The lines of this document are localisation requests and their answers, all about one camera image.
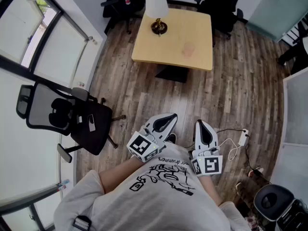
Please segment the black framed window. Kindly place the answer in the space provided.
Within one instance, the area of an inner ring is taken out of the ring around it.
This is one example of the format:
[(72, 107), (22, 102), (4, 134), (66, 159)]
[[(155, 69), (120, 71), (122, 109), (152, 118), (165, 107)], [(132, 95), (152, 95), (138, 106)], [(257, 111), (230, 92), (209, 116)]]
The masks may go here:
[[(38, 60), (37, 73), (65, 87), (82, 82), (88, 89), (103, 38), (95, 29), (86, 29), (93, 40), (84, 43), (67, 26), (67, 21), (60, 19)], [(57, 144), (75, 144), (70, 136), (30, 129), (17, 115), (16, 103), (23, 84), (29, 81), (0, 69), (0, 204), (55, 184)]]

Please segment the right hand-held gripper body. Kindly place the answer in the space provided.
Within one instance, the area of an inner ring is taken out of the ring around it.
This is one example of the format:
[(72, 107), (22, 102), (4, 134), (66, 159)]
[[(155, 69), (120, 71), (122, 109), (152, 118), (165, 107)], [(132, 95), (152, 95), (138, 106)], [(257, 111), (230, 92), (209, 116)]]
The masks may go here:
[(223, 156), (219, 147), (199, 149), (191, 152), (191, 164), (196, 176), (212, 176), (221, 174)]

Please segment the white printed t-shirt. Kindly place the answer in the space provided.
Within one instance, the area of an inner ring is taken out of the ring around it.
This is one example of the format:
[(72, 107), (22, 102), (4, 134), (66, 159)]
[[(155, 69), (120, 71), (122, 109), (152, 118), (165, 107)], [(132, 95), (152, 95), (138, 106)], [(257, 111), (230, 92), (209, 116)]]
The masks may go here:
[(72, 226), (77, 216), (92, 221), (90, 231), (251, 231), (233, 202), (215, 204), (187, 150), (169, 142), (107, 194), (89, 171), (56, 208), (56, 231), (81, 231)]

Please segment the person's right forearm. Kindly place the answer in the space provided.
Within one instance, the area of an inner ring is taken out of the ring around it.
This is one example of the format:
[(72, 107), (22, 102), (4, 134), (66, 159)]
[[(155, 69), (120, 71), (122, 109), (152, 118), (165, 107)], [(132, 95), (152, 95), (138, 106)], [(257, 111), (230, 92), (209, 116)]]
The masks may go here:
[(220, 206), (223, 201), (220, 197), (219, 193), (216, 190), (216, 187), (212, 181), (212, 178), (210, 176), (200, 176), (198, 177), (202, 187), (207, 192), (207, 194), (212, 198), (212, 200), (215, 202), (217, 206)]

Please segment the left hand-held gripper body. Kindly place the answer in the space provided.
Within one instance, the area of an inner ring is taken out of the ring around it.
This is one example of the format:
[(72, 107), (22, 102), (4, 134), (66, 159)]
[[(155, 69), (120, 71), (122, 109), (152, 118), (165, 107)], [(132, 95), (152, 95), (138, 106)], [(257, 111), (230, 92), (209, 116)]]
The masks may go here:
[(160, 133), (142, 126), (140, 131), (134, 132), (127, 144), (127, 148), (140, 161), (148, 162), (161, 153), (166, 148), (166, 144)]

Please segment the black mesh office chair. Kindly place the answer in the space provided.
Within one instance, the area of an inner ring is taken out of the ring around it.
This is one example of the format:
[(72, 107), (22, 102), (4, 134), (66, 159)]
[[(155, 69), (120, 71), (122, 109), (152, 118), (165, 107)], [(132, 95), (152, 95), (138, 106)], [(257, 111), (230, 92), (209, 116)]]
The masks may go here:
[[(118, 145), (109, 135), (111, 124), (125, 115), (112, 117), (112, 109), (105, 106), (105, 98), (100, 101), (82, 88), (72, 88), (66, 94), (53, 86), (36, 82), (22, 85), (18, 94), (16, 112), (31, 129), (53, 131), (71, 136), (76, 146), (64, 148), (57, 145), (59, 155), (71, 163), (71, 152), (81, 148), (92, 155), (99, 155), (109, 141), (114, 148)], [(88, 115), (93, 114), (96, 130), (89, 131)]]

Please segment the person's left forearm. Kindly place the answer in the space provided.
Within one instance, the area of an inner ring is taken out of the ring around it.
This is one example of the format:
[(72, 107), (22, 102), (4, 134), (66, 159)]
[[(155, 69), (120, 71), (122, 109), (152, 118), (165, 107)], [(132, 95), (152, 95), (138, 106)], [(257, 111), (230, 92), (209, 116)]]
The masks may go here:
[(112, 169), (99, 172), (104, 193), (107, 194), (113, 191), (119, 184), (143, 165), (144, 162), (133, 156)]

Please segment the frosted glass door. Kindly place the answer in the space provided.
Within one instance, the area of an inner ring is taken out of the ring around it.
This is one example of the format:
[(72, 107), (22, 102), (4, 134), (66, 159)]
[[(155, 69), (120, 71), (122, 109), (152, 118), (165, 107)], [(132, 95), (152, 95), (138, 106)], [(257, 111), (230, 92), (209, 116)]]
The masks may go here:
[(261, 0), (247, 27), (278, 42), (308, 13), (308, 0)]

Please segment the white shade table lamp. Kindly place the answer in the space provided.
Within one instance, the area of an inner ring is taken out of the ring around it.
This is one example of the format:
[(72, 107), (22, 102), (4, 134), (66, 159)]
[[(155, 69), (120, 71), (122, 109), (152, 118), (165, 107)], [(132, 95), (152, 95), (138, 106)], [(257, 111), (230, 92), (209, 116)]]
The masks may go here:
[(161, 36), (167, 32), (167, 24), (162, 22), (162, 18), (168, 16), (169, 7), (167, 0), (145, 0), (145, 14), (154, 19), (151, 30), (154, 34)]

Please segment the black table base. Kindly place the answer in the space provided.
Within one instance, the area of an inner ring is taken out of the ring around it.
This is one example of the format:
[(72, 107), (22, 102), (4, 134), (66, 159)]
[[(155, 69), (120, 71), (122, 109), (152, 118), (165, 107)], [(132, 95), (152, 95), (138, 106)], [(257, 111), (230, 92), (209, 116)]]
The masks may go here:
[(185, 83), (189, 69), (186, 67), (159, 64), (156, 69), (156, 78)]

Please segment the grey flat device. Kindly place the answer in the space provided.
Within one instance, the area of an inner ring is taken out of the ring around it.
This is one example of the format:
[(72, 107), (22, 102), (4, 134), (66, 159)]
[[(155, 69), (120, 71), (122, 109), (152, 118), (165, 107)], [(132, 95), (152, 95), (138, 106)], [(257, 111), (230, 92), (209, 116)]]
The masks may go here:
[(90, 132), (93, 132), (96, 130), (93, 114), (88, 115), (88, 126), (89, 126)]

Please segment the frosted glass partition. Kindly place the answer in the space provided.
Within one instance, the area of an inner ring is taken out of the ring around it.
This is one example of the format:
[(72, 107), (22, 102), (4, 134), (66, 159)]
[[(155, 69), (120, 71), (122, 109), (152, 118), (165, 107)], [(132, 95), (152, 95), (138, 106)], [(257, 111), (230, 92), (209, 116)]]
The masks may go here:
[(283, 80), (284, 114), (271, 183), (308, 205), (308, 67)]

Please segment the black round-seat chair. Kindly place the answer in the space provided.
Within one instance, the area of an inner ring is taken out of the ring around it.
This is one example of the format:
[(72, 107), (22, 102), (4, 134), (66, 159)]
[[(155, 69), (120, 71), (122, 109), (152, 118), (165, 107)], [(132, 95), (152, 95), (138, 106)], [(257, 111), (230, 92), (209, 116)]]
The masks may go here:
[(285, 187), (268, 184), (254, 197), (256, 210), (275, 223), (275, 231), (308, 231), (308, 206)]

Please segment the small clear bottle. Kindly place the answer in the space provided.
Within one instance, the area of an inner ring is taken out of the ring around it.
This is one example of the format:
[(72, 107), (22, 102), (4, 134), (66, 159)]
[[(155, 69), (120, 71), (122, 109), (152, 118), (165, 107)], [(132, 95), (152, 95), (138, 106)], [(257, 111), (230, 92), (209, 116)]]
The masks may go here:
[(64, 180), (64, 181), (62, 181), (62, 182), (60, 182), (60, 183), (58, 183), (57, 184), (57, 187), (58, 187), (58, 189), (57, 189), (57, 191), (59, 192), (59, 191), (62, 191), (62, 190), (64, 190), (64, 189), (66, 189), (66, 187), (67, 187), (67, 185), (70, 183), (70, 180), (69, 179), (66, 179), (66, 180)]

